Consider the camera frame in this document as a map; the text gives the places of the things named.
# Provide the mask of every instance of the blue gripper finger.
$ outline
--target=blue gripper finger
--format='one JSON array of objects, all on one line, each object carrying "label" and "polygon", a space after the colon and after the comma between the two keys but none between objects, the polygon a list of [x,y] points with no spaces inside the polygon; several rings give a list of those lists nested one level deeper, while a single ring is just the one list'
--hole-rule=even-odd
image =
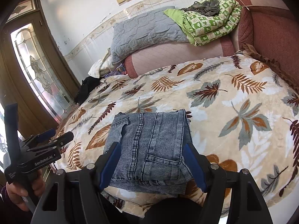
[{"label": "blue gripper finger", "polygon": [[121,157],[121,144],[119,142],[114,142],[106,154],[110,156],[101,172],[101,182],[99,185],[100,191],[103,191],[110,183],[119,158]]},{"label": "blue gripper finger", "polygon": [[207,184],[206,178],[204,175],[204,171],[199,165],[196,157],[194,156],[189,144],[184,144],[182,149],[182,155],[184,157],[185,163],[189,167],[191,174],[195,180],[195,183],[198,188],[200,188],[203,192],[207,192]]}]

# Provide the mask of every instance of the wooden door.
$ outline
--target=wooden door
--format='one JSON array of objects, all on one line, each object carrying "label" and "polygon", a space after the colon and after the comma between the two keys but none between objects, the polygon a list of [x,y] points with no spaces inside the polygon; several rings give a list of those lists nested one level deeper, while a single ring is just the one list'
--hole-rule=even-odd
[{"label": "wooden door", "polygon": [[[23,42],[18,45],[19,37]],[[33,46],[35,52],[27,56],[20,46],[28,51]],[[3,106],[18,103],[20,133],[26,138],[56,128],[74,106],[78,84],[62,63],[41,11],[8,22],[0,32],[0,47],[0,99]]]}]

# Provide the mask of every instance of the green floral blanket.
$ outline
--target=green floral blanket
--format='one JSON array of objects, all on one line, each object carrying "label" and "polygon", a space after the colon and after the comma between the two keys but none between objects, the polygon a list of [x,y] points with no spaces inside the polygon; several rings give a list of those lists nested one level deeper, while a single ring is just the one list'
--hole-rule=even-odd
[{"label": "green floral blanket", "polygon": [[164,13],[182,28],[191,44],[198,46],[230,33],[237,26],[242,9],[240,4],[236,0],[220,0],[219,8],[218,16],[213,17],[179,9],[167,9]]}]

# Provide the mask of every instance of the folded jeans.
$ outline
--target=folded jeans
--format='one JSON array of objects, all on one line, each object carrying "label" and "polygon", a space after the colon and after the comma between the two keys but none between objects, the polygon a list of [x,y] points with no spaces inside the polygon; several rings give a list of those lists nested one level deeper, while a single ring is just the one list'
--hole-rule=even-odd
[{"label": "folded jeans", "polygon": [[122,145],[110,186],[135,192],[185,194],[192,179],[182,156],[183,138],[192,141],[184,109],[160,113],[119,113],[107,136]]}]

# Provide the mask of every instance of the purple fabric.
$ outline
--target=purple fabric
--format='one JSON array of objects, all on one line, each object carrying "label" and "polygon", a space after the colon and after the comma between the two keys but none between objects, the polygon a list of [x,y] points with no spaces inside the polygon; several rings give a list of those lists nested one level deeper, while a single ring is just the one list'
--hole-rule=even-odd
[{"label": "purple fabric", "polygon": [[32,213],[22,211],[9,199],[6,186],[1,190],[0,220],[1,224],[30,224]]}]

